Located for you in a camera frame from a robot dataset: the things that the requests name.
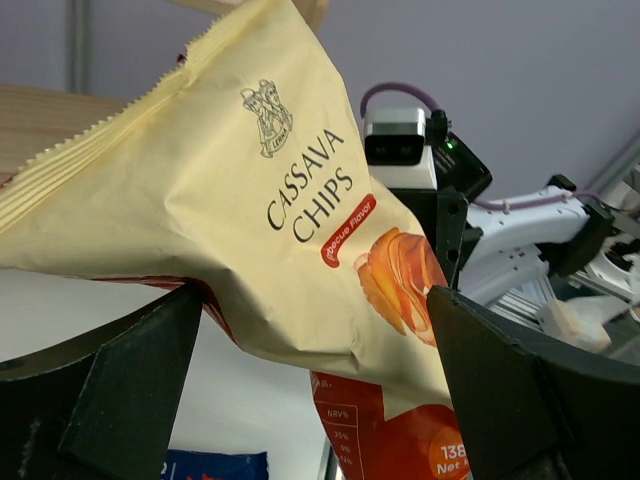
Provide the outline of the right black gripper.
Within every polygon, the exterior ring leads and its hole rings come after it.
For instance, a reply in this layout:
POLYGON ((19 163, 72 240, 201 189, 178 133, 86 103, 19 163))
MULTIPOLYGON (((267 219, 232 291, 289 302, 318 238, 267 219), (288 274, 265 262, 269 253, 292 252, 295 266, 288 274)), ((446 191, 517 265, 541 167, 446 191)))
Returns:
POLYGON ((457 289, 469 203, 453 189, 392 189, 419 221, 450 288, 457 289))

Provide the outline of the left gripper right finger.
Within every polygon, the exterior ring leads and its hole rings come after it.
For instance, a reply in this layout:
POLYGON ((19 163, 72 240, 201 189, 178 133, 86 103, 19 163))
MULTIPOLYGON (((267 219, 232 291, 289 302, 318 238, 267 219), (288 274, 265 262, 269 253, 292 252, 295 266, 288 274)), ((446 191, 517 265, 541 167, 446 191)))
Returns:
POLYGON ((427 307, 474 478, 638 478, 638 367, 446 287, 427 307))

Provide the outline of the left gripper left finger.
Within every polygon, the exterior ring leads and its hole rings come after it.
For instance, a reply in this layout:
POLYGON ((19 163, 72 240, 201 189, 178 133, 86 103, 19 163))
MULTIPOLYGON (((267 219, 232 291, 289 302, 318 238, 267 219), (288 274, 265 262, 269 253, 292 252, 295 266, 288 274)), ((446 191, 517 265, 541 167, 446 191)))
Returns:
POLYGON ((157 479, 202 313, 184 285, 1 364, 4 479, 157 479))

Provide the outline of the cassava chips bag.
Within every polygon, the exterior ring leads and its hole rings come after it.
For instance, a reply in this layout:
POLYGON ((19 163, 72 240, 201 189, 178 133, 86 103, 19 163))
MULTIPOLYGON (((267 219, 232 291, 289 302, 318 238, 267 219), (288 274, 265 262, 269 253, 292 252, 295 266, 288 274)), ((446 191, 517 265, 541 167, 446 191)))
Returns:
POLYGON ((427 311, 443 272, 289 1, 237 7, 144 97, 30 160, 1 189, 1 264, 201 281, 242 350, 311 372, 347 478, 469 476, 427 311))

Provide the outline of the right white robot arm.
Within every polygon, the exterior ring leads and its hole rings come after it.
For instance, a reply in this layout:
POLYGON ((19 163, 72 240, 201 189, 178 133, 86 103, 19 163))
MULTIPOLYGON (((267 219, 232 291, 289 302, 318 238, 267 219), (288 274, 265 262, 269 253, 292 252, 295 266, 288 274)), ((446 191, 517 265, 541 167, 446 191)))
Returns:
POLYGON ((449 287, 480 305, 528 282, 577 273, 623 229, 621 211, 562 175, 532 194, 494 201, 417 181, 389 188, 419 220, 449 287))

